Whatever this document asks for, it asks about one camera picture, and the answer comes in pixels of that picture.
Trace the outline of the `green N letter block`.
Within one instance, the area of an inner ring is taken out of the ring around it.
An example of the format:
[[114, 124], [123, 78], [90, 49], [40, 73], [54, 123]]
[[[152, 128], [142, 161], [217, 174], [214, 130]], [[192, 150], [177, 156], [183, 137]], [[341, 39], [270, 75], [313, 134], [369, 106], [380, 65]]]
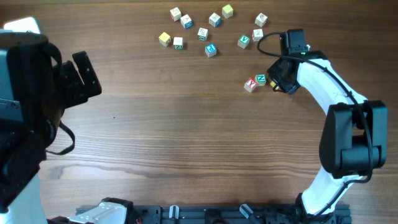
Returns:
[[266, 75], [264, 73], [257, 74], [255, 76], [255, 81], [257, 82], [258, 86], [264, 86], [267, 82]]

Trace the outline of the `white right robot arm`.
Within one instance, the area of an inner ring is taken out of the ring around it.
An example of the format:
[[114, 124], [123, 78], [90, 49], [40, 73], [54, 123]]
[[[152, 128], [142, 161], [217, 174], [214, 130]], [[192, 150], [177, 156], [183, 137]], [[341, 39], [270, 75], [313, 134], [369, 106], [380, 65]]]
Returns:
[[311, 51], [302, 29], [278, 32], [280, 53], [268, 69], [274, 91], [305, 88], [326, 114], [319, 145], [321, 168], [296, 200], [296, 219], [320, 223], [354, 184], [366, 184], [386, 161], [388, 110], [354, 91], [321, 51]]

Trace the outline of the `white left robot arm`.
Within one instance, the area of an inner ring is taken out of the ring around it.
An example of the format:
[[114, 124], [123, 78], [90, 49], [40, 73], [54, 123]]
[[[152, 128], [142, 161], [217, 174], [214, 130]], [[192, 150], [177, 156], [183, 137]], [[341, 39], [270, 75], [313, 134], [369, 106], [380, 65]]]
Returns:
[[101, 94], [86, 52], [63, 61], [42, 34], [1, 31], [1, 222], [48, 223], [40, 200], [46, 160], [67, 108]]

